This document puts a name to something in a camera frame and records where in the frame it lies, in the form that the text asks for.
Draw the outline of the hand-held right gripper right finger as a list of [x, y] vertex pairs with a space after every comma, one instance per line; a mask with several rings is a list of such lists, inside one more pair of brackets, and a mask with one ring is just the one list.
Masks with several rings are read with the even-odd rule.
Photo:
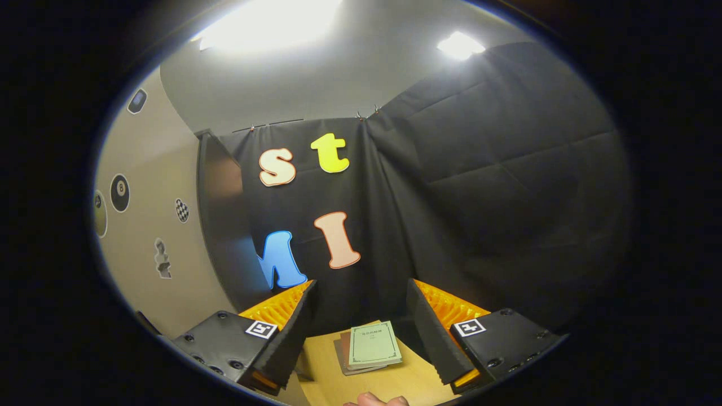
[[408, 280], [406, 303], [431, 364], [456, 395], [508, 380], [567, 339], [512, 308], [487, 311], [420, 280]]

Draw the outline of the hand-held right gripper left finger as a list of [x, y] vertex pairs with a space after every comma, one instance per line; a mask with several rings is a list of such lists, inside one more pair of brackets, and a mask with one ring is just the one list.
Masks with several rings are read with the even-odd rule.
[[309, 280], [240, 314], [217, 311], [171, 342], [201, 367], [233, 383], [278, 395], [309, 336], [316, 285]]

